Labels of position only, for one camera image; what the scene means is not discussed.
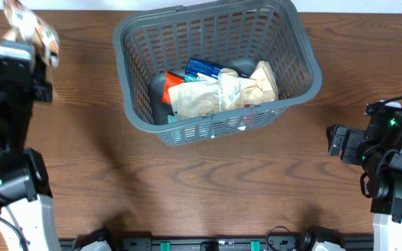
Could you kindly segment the brown cookie snack pouch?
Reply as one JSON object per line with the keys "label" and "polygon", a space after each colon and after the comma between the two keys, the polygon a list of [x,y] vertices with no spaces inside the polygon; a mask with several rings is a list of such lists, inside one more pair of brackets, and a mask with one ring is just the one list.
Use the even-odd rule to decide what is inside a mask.
{"label": "brown cookie snack pouch", "polygon": [[43,62],[56,68],[59,64],[59,36],[54,27],[19,0],[3,0],[3,12],[11,29],[2,38],[31,43]]}

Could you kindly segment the beige pouch with label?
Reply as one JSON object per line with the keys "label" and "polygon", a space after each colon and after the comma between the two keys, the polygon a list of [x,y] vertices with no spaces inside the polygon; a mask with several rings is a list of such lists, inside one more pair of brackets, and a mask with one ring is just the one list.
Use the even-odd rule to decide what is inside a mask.
{"label": "beige pouch with label", "polygon": [[250,77],[240,77],[235,70],[223,68],[218,81],[219,112],[278,100],[275,74],[266,61],[259,61]]}

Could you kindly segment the beige paper pouch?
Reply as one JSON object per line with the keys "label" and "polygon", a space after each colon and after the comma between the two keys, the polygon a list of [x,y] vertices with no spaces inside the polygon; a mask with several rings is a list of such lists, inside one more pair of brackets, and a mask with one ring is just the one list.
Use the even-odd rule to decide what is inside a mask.
{"label": "beige paper pouch", "polygon": [[168,92],[178,121],[219,113],[218,82],[183,82]]}

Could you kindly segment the orange cracker sleeve pack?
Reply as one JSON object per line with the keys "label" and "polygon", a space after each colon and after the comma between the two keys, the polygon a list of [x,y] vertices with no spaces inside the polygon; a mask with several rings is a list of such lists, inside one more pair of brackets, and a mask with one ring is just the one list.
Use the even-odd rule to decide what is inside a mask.
{"label": "orange cracker sleeve pack", "polygon": [[163,87],[163,95],[161,96],[160,101],[165,104],[171,105],[172,103],[170,100],[169,88],[177,86],[183,82],[184,82],[184,78],[176,76],[176,75],[172,74],[171,72],[166,72],[165,84]]}

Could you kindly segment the tissue multipack blue side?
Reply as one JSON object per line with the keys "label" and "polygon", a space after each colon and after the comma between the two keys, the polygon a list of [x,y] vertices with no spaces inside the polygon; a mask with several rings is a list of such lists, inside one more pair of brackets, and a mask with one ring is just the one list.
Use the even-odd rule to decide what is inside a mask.
{"label": "tissue multipack blue side", "polygon": [[217,82],[218,74],[225,68],[236,71],[240,77],[250,77],[256,66],[256,62],[248,59],[237,59],[218,64],[191,57],[185,68],[184,81]]}

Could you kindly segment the teal snack packet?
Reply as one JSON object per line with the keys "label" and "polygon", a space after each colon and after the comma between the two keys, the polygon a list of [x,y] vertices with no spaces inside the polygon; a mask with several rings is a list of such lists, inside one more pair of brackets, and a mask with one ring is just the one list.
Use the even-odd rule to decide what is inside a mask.
{"label": "teal snack packet", "polygon": [[177,118],[175,116],[168,115],[167,116],[167,122],[168,123],[175,123],[175,122],[177,122]]}

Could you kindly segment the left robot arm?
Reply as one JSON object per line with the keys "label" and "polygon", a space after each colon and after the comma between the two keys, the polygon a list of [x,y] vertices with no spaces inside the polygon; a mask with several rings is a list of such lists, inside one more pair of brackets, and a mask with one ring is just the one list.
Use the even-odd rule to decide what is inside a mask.
{"label": "left robot arm", "polygon": [[42,155],[25,147],[34,102],[52,101],[38,56],[0,54],[0,232],[9,250],[60,250]]}

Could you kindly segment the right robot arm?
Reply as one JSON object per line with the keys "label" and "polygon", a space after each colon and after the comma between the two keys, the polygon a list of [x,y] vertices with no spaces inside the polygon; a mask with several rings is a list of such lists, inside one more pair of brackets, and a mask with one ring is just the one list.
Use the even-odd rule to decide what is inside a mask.
{"label": "right robot arm", "polygon": [[366,106],[366,129],[326,129],[328,154],[360,166],[361,193],[371,200],[374,250],[402,250],[402,107],[390,100]]}

